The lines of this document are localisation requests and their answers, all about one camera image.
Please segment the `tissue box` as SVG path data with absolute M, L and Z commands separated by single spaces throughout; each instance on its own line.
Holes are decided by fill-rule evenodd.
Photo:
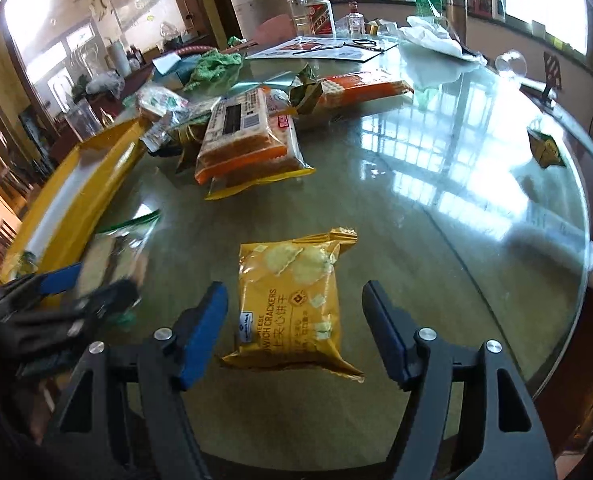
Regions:
M 200 54 L 179 56 L 176 53 L 158 58 L 153 61 L 154 72 L 152 80 L 159 82 L 165 78 L 175 76 L 181 84 L 188 84 L 200 58 Z

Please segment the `large printed paper sheet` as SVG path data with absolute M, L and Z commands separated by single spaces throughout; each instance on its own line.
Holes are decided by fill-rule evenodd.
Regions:
M 246 55 L 249 60 L 331 60 L 365 63 L 394 47 L 387 38 L 296 37 Z

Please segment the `white liquor bottle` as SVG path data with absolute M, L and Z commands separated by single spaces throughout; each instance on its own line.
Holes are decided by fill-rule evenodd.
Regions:
M 309 0 L 307 10 L 310 29 L 314 35 L 335 35 L 335 21 L 330 0 Z

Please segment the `white plastic bag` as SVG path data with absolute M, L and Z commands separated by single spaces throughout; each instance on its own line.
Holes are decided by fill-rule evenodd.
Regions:
M 431 20 L 428 16 L 413 16 L 407 18 L 407 25 L 400 27 L 400 37 L 436 53 L 441 53 L 457 60 L 487 65 L 487 59 L 482 53 L 470 51 L 457 39 L 453 39 L 449 30 L 441 23 Z

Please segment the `clear glass jar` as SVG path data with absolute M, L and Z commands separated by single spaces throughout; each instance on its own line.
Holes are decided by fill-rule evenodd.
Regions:
M 287 0 L 292 22 L 297 36 L 310 36 L 308 0 Z

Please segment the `green edged clear snack bag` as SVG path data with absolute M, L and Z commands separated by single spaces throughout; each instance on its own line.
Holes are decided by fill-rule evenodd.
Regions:
M 102 287 L 131 281 L 136 287 L 136 298 L 122 314 L 114 314 L 114 318 L 122 318 L 125 323 L 132 320 L 134 316 L 129 311 L 141 299 L 149 263 L 150 238 L 160 217 L 161 211 L 149 210 L 142 205 L 133 219 L 98 231 L 86 247 L 80 261 L 80 274 L 69 298 L 80 300 Z

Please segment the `green cloth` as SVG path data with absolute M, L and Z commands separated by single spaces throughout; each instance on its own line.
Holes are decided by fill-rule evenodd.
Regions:
M 243 58 L 239 53 L 208 51 L 194 66 L 189 80 L 184 85 L 184 91 L 191 92 L 197 88 L 220 84 L 232 75 L 238 75 L 242 65 Z

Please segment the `round cracker pack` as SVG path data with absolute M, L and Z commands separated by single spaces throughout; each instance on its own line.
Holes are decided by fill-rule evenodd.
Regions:
M 190 103 L 178 93 L 158 84 L 145 84 L 136 92 L 139 112 L 151 120 L 158 120 L 167 113 L 188 112 Z

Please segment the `orange cracker pack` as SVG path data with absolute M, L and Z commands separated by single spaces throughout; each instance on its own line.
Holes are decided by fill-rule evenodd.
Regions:
M 299 148 L 287 92 L 257 87 L 219 102 L 206 129 L 194 177 L 207 200 L 256 185 L 310 176 Z
M 413 87 L 409 82 L 385 70 L 321 77 L 290 89 L 289 112 L 295 116 L 305 116 L 321 110 L 412 93 Z

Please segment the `yellow rimmed white tray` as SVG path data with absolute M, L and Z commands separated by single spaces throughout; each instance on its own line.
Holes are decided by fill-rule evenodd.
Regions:
M 16 278 L 27 252 L 38 273 L 54 272 L 80 258 L 106 207 L 144 156 L 141 136 L 150 126 L 146 118 L 130 119 L 69 152 L 23 218 L 0 267 L 2 282 Z

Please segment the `yellow sandwich cracker bag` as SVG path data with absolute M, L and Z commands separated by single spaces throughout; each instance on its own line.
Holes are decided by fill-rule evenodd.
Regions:
M 238 370 L 326 370 L 363 382 L 341 354 L 335 265 L 357 233 L 335 228 L 239 250 L 237 348 L 220 362 Z

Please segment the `clear drinking glass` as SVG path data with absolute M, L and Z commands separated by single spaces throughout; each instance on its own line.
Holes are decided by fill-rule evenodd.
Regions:
M 103 130 L 103 125 L 86 99 L 81 99 L 74 104 L 64 117 L 82 141 L 96 136 Z

